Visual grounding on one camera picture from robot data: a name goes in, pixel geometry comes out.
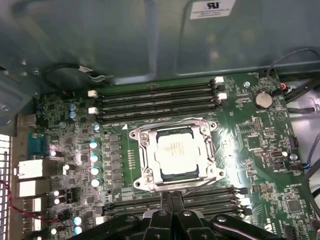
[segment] screw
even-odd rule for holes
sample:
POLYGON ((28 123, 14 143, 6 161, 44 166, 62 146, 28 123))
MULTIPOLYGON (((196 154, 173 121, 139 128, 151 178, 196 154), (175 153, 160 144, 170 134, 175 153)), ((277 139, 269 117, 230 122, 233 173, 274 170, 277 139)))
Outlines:
POLYGON ((141 138, 142 141, 147 141, 148 140, 148 134, 142 133, 140 138, 141 138))
POLYGON ((244 82, 244 84, 243 84, 243 86, 245 87, 245 88, 250 88, 250 82, 248 82, 248 81, 245 81, 244 82))
POLYGON ((289 158, 290 158, 290 160, 295 161, 295 160, 298 160, 298 155, 292 153, 292 154, 290 154, 290 157, 289 157, 289 158))
POLYGON ((147 183, 151 183, 153 181, 154 177, 151 175, 151 174, 146 174, 144 176, 144 180, 147 182, 147 183))
POLYGON ((163 217, 163 216, 166 216, 166 215, 167 215, 166 211, 160 211, 160 212, 159 212, 159 216, 162 216, 162 217, 163 217))
POLYGON ((227 219, 226 219, 225 217, 223 217, 223 216, 218 216, 216 219, 217 219, 218 222, 220 222, 220 223, 225 223, 225 222, 227 221, 227 219))
POLYGON ((184 212, 183 212, 183 215, 186 216, 186 217, 191 216, 191 214, 192 214, 192 213, 191 213, 190 211, 184 211, 184 212))
POLYGON ((134 216, 128 216, 125 221, 126 222, 133 222, 135 220, 136 220, 136 218, 134 216))

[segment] black cable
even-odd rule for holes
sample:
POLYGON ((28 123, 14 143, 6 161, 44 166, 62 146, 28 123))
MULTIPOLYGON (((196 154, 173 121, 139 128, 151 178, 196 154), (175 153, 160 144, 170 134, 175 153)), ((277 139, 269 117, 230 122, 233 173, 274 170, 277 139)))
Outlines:
POLYGON ((306 52, 306 51, 313 52, 313 53, 315 53, 315 54, 318 56, 318 58, 320 58, 319 52, 318 52, 316 49, 311 48, 311 47, 304 47, 304 48, 300 48, 300 49, 291 51, 291 52, 289 52, 289 53, 287 53, 287 54, 279 57, 277 60, 275 60, 275 61, 267 68, 267 70, 266 70, 266 77, 267 77, 271 82, 280 85, 280 82, 279 82, 277 79, 273 79, 273 78, 270 76, 270 71, 271 71, 271 69, 272 69, 277 63, 279 63, 280 61, 282 61, 283 59, 285 59, 285 58, 287 58, 287 57, 289 57, 289 56, 291 56, 291 55, 294 55, 294 54, 297 54, 297 53, 300 53, 300 52, 306 52))
POLYGON ((320 187, 313 191, 312 196, 315 199, 320 195, 320 187))
POLYGON ((306 108, 288 107, 288 111, 290 114, 312 114, 316 111, 316 109, 314 107, 306 107, 306 108))
POLYGON ((320 169, 320 158, 309 168, 305 173, 304 179, 302 181, 302 188, 305 191, 305 195, 310 201, 311 206, 313 207, 315 213, 320 217, 320 208, 316 203, 316 200, 311 192, 309 181, 310 178, 320 169))

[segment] microchip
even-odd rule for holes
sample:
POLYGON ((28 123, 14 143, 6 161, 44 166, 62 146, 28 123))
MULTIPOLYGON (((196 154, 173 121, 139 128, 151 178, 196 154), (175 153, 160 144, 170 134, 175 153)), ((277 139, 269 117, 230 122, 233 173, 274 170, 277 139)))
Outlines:
POLYGON ((51 136, 51 141, 52 142, 58 142, 59 141, 59 136, 58 135, 52 135, 51 136))
POLYGON ((87 202, 88 204, 93 204, 93 203, 95 202, 95 197, 94 197, 94 196, 88 196, 88 197, 86 198, 86 202, 87 202))
POLYGON ((88 155, 81 155, 80 160, 83 163, 87 163, 89 161, 88 155))
POLYGON ((97 206, 97 207, 95 208, 95 213, 96 213, 96 214, 102 214, 102 213, 103 213, 103 208, 102 208, 102 206, 97 206))
POLYGON ((121 159, 120 153, 113 152, 110 155, 111 161, 117 161, 121 159))
POLYGON ((122 181, 114 181, 112 183, 112 188, 113 189, 121 189, 123 187, 123 182, 122 181))
POLYGON ((111 163, 111 169, 112 170, 120 170, 120 169, 122 169, 121 162, 113 162, 113 163, 111 163))
POLYGON ((110 135, 109 136, 109 141, 110 142, 118 142, 120 140, 120 136, 119 135, 110 135))
POLYGON ((120 145, 119 144, 111 144, 110 145, 110 151, 111 152, 116 152, 120 150, 120 145))
POLYGON ((72 144, 73 143, 73 138, 72 137, 68 137, 65 141, 64 141, 64 143, 65 144, 67 144, 67 145, 70 145, 70 144, 72 144))
POLYGON ((249 136, 246 138, 248 141, 249 150, 258 150, 261 149, 261 142, 259 136, 249 136))
POLYGON ((76 179, 70 178, 69 179, 69 184, 76 184, 76 179))
POLYGON ((298 212, 301 210, 301 205, 299 200, 288 201, 288 207, 290 212, 298 212))
POLYGON ((85 213, 85 216, 86 216, 87 218, 92 218, 92 217, 94 216, 94 212, 93 212, 93 211, 87 211, 87 212, 85 213))
POLYGON ((258 193, 259 192, 259 186, 258 185, 252 185, 252 192, 258 193))

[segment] cable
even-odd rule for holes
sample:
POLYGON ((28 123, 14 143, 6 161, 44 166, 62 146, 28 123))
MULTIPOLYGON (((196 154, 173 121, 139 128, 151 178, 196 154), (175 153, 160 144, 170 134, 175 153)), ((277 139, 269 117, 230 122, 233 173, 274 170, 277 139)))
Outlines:
POLYGON ((282 61, 283 59, 285 59, 285 58, 287 58, 287 57, 289 57, 289 56, 291 56, 291 55, 294 55, 294 54, 297 54, 297 53, 300 53, 300 52, 306 52, 306 51, 313 52, 313 53, 315 53, 315 54, 318 56, 318 58, 320 58, 319 52, 318 52, 316 49, 311 48, 311 47, 304 47, 304 48, 300 48, 300 49, 291 51, 291 52, 289 52, 289 53, 287 53, 287 54, 279 57, 277 60, 275 60, 275 61, 267 68, 267 70, 266 70, 266 77, 267 77, 271 82, 273 82, 273 83, 275 83, 275 84, 277 84, 277 85, 280 85, 281 83, 280 83, 278 80, 273 79, 273 78, 270 76, 270 71, 271 71, 271 69, 272 69, 277 63, 279 63, 280 61, 282 61))
POLYGON ((316 111, 316 109, 314 107, 306 107, 306 108, 288 107, 288 111, 290 114, 312 114, 316 111))
POLYGON ((43 73, 41 74, 41 77, 49 85, 49 87, 56 89, 56 90, 59 90, 59 91, 63 90, 63 89, 58 84, 48 80, 48 75, 58 69, 77 69, 78 71, 80 71, 82 73, 88 73, 91 81, 93 81, 95 83, 100 83, 100 82, 104 81, 106 78, 113 77, 113 76, 105 76, 103 74, 100 74, 100 73, 88 68, 88 67, 85 67, 85 66, 82 66, 82 65, 79 65, 76 63, 55 63, 55 64, 47 67, 43 71, 43 73))
POLYGON ((17 208, 16 206, 13 205, 12 203, 12 194, 10 190, 10 186, 3 180, 0 180, 0 183, 4 185, 4 188, 8 191, 8 206, 11 207, 13 210, 33 219, 38 219, 43 223, 59 223, 60 221, 57 219, 43 219, 41 216, 37 216, 31 212, 22 210, 20 208, 17 208))
POLYGON ((315 199, 320 195, 320 188, 317 188, 316 190, 313 191, 312 196, 315 199))
POLYGON ((315 137, 314 142, 313 142, 313 144, 312 144, 312 147, 311 147, 311 149, 310 149, 309 155, 308 155, 308 157, 307 157, 307 159, 306 159, 306 162, 307 162, 309 165, 311 164, 311 158, 312 158, 312 156, 314 155, 314 152, 315 152, 315 150, 316 150, 316 147, 317 147, 319 141, 320 141, 320 132, 319 132, 319 133, 317 134, 317 136, 315 137))
POLYGON ((185 197, 185 196, 187 196, 187 195, 189 195, 189 194, 191 194, 191 193, 193 193, 193 192, 195 192, 195 191, 197 191, 197 190, 199 190, 199 189, 207 186, 209 183, 211 183, 211 182, 213 182, 213 181, 215 181, 215 180, 216 180, 216 178, 214 177, 214 178, 206 181, 205 183, 201 184, 200 186, 197 186, 197 187, 195 187, 194 189, 192 189, 192 190, 190 190, 190 191, 187 191, 185 194, 182 195, 182 197, 185 197))
POLYGON ((305 173, 304 179, 302 181, 302 187, 305 190, 305 195, 310 201, 311 206, 313 207, 315 213, 320 216, 320 208, 317 205, 315 198, 310 190, 309 181, 310 178, 320 169, 320 158, 310 167, 310 169, 305 173))

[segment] black component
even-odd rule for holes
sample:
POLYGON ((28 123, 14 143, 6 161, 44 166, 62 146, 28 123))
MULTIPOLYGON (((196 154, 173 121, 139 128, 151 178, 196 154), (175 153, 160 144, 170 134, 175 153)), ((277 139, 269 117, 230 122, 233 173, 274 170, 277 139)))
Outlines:
POLYGON ((80 160, 83 163, 87 163, 89 161, 89 157, 88 157, 87 154, 83 154, 83 155, 80 156, 80 160))
POLYGON ((103 207, 102 206, 97 206, 95 208, 95 213, 96 214, 103 214, 103 207))
POLYGON ((284 235, 287 240, 298 240, 297 231, 294 226, 285 225, 283 228, 284 228, 284 235))
POLYGON ((93 204, 93 203, 95 202, 95 197, 94 197, 94 196, 88 196, 88 197, 86 198, 86 202, 87 202, 88 204, 93 204))
POLYGON ((93 211, 87 211, 87 212, 85 213, 85 216, 86 216, 87 218, 92 218, 92 217, 94 216, 94 212, 93 212, 93 211))
POLYGON ((291 149, 297 149, 299 147, 299 142, 296 137, 289 137, 290 147, 291 149))
POLYGON ((277 161, 272 164, 274 170, 285 169, 285 163, 283 161, 277 161))
POLYGON ((258 185, 252 185, 252 192, 258 193, 259 192, 259 186, 258 185))
POLYGON ((69 209, 64 210, 64 211, 62 211, 62 212, 59 212, 59 213, 57 214, 57 219, 58 219, 60 222, 64 222, 64 221, 66 221, 66 220, 71 219, 71 213, 70 213, 69 209))
POLYGON ((76 179, 75 178, 70 178, 69 179, 69 184, 76 184, 76 179))
POLYGON ((273 157, 273 158, 282 157, 282 151, 273 151, 273 152, 271 152, 271 157, 273 157))
POLYGON ((300 205, 299 200, 288 201, 288 207, 289 207, 289 211, 291 213, 301 211, 301 205, 300 205))
POLYGON ((288 107, 288 112, 290 114, 312 114, 316 111, 314 107, 305 107, 305 108, 294 108, 288 107))

